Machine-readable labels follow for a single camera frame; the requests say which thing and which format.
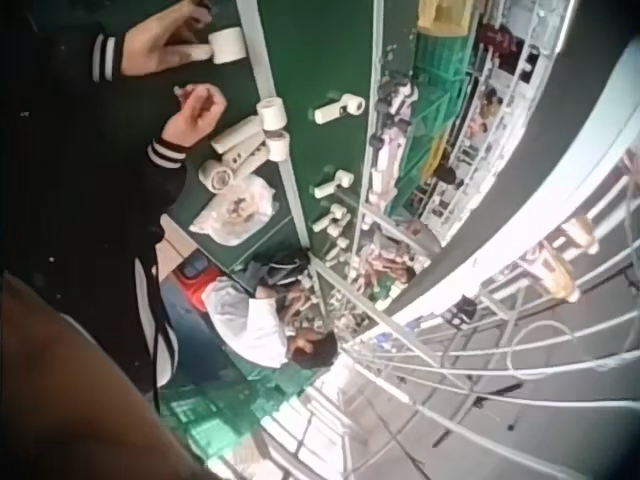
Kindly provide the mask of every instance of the black hair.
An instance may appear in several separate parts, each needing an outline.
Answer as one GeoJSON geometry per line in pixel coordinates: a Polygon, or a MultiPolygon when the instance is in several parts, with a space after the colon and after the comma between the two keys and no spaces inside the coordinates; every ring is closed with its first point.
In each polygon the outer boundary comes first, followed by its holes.
{"type": "Polygon", "coordinates": [[[446,183],[447,185],[453,185],[458,179],[455,168],[448,165],[443,165],[442,163],[438,165],[438,167],[433,172],[433,175],[442,183],[446,183]]]}
{"type": "Polygon", "coordinates": [[[416,278],[417,274],[413,267],[407,266],[406,270],[407,270],[407,283],[409,283],[411,280],[416,278]]]}
{"type": "Polygon", "coordinates": [[[313,352],[307,353],[301,348],[296,348],[291,353],[291,361],[305,370],[326,368],[333,365],[338,355],[336,334],[330,331],[320,340],[311,340],[310,342],[313,345],[313,352]]]}
{"type": "Polygon", "coordinates": [[[491,103],[491,101],[496,98],[498,96],[498,91],[491,87],[487,90],[487,93],[484,94],[484,98],[487,100],[487,102],[491,103]]]}

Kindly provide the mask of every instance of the plastic bag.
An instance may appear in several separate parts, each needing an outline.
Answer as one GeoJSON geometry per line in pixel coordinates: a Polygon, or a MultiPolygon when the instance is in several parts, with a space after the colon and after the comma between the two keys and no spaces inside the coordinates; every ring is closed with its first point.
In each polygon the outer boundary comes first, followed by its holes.
{"type": "Polygon", "coordinates": [[[189,230],[210,235],[221,245],[239,245],[273,216],[276,210],[273,193],[262,178],[249,175],[215,196],[189,230]]]}

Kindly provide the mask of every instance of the green table surface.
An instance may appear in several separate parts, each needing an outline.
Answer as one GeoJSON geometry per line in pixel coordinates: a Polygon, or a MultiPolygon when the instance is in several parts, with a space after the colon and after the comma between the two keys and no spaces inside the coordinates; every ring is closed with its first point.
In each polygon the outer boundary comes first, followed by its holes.
{"type": "MultiPolygon", "coordinates": [[[[39,24],[64,25],[97,20],[109,33],[122,33],[149,15],[174,3],[172,0],[36,0],[39,24]]],[[[359,194],[363,159],[367,147],[368,106],[362,115],[346,116],[325,125],[312,120],[315,108],[352,93],[369,100],[373,41],[374,2],[370,0],[259,0],[276,90],[284,100],[291,135],[291,158],[307,226],[324,215],[334,198],[317,200],[314,186],[329,181],[338,169],[355,175],[350,188],[359,194]]],[[[240,25],[234,0],[215,2],[214,24],[208,31],[240,25]]],[[[409,72],[413,65],[417,0],[385,0],[384,41],[381,56],[383,75],[388,70],[409,72]]],[[[191,64],[141,79],[128,79],[114,86],[117,100],[104,113],[114,142],[131,148],[157,136],[178,104],[175,85],[210,82],[228,99],[217,132],[255,114],[259,101],[249,59],[214,65],[209,61],[191,64]]],[[[257,170],[275,190],[278,209],[268,224],[242,244],[228,247],[210,237],[188,231],[188,226],[213,197],[198,180],[197,168],[214,151],[203,142],[188,158],[185,188],[169,212],[202,250],[223,269],[237,269],[254,255],[299,245],[282,179],[275,164],[257,170]]],[[[325,232],[308,229],[312,251],[326,253],[332,242],[325,232]]]]}

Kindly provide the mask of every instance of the yellow container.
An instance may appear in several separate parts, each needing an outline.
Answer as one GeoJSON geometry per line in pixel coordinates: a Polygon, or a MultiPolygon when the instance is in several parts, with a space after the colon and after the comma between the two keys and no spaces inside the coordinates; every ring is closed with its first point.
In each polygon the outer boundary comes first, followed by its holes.
{"type": "Polygon", "coordinates": [[[449,138],[450,129],[451,127],[448,127],[433,141],[429,153],[429,159],[425,162],[424,167],[422,168],[422,182],[429,179],[433,175],[434,170],[440,163],[442,153],[444,152],[444,147],[446,147],[447,145],[447,139],[449,138]]]}
{"type": "Polygon", "coordinates": [[[420,0],[418,31],[436,37],[467,35],[473,3],[473,0],[420,0]]]}

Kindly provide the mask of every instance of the red object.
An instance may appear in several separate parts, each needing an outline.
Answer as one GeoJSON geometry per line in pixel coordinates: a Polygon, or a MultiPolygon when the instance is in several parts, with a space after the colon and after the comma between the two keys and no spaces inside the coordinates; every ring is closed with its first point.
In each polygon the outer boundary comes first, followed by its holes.
{"type": "Polygon", "coordinates": [[[203,256],[193,255],[185,259],[173,273],[189,302],[200,312],[206,313],[202,292],[224,273],[208,259],[203,260],[203,256]]]}
{"type": "Polygon", "coordinates": [[[492,47],[494,53],[499,55],[505,55],[516,48],[513,33],[504,25],[500,25],[500,28],[489,24],[481,25],[478,29],[478,41],[492,47]]]}

